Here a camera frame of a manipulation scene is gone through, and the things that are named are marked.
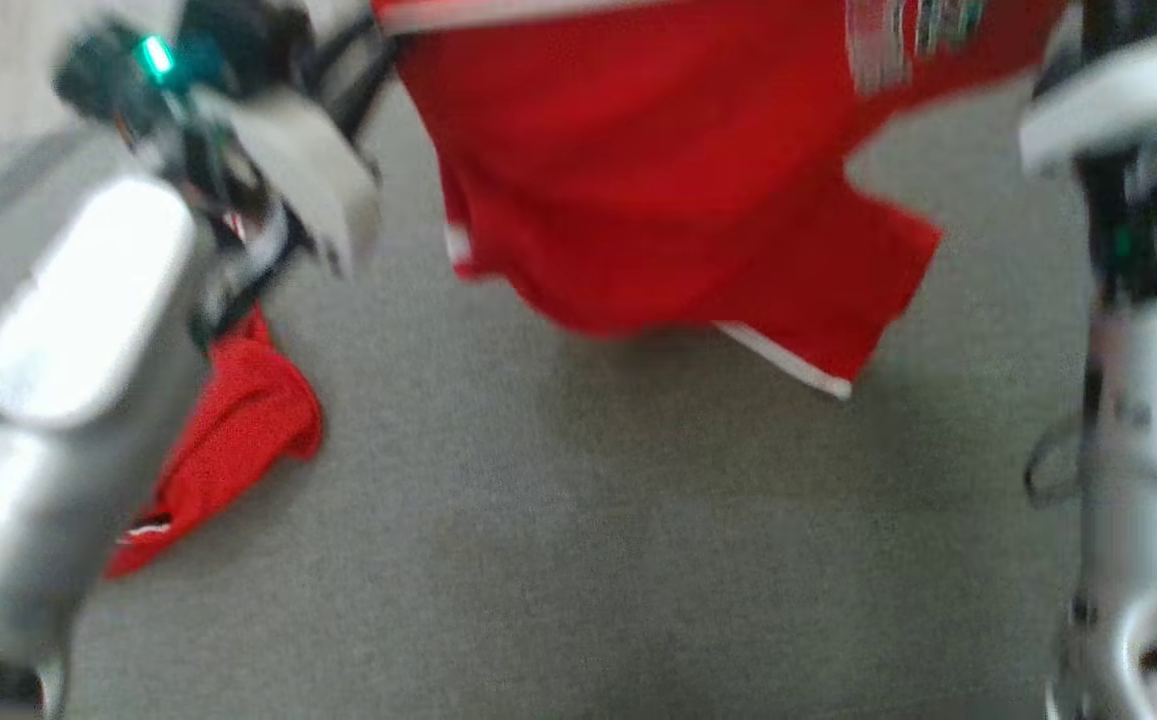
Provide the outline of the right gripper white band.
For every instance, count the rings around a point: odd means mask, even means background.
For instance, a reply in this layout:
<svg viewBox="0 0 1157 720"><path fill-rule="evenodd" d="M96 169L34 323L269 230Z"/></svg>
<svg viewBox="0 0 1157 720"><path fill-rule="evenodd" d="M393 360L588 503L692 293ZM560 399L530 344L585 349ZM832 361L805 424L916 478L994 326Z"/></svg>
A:
<svg viewBox="0 0 1157 720"><path fill-rule="evenodd" d="M1104 301L1157 299L1157 0L1081 0L1020 118L1026 172L1068 167L1084 192Z"/></svg>

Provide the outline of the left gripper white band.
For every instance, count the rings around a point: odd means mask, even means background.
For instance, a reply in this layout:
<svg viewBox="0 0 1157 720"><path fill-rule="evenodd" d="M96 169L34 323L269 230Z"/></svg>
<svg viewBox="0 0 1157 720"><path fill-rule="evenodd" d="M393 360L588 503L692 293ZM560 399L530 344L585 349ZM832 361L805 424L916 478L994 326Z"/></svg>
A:
<svg viewBox="0 0 1157 720"><path fill-rule="evenodd" d="M249 100L206 86L175 91L174 197L189 232L174 304L194 345L231 331L299 254L340 279L371 258L379 181L351 141L403 46L383 38L369 50L336 97L336 122L287 86Z"/></svg>

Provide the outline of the red shorts white trim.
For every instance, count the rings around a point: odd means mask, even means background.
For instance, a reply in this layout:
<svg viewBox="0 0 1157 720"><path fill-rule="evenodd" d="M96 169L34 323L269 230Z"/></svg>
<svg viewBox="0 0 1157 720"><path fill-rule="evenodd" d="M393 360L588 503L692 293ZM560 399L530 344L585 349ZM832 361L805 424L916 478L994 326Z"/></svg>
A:
<svg viewBox="0 0 1157 720"><path fill-rule="evenodd" d="M594 336L718 328L848 398L942 232L854 186L890 120L1036 67L1070 0L368 0L447 254Z"/></svg>

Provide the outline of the red basketball jersey white sleeves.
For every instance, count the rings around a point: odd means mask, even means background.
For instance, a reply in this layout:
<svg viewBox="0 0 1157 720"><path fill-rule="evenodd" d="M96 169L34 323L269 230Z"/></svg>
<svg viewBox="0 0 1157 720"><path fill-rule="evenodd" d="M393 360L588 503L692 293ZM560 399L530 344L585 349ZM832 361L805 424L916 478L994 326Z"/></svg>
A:
<svg viewBox="0 0 1157 720"><path fill-rule="evenodd" d="M314 384L255 307L209 348L209 379L150 500L106 563L108 582L147 568L231 509L285 460L314 460L325 419Z"/></svg>

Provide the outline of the grey sofa seat cushion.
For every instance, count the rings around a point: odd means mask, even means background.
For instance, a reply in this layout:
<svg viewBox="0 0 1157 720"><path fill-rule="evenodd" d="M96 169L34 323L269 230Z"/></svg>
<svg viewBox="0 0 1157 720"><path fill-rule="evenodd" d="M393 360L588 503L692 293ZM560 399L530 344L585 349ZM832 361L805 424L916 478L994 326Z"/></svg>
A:
<svg viewBox="0 0 1157 720"><path fill-rule="evenodd" d="M369 274L302 264L266 306L322 450L93 594L69 720L1041 717L1078 514L1020 473L1077 407L1089 272L1076 188L1018 170L1027 95L857 159L946 233L839 402L723 336L587 340L456 281L392 88Z"/></svg>

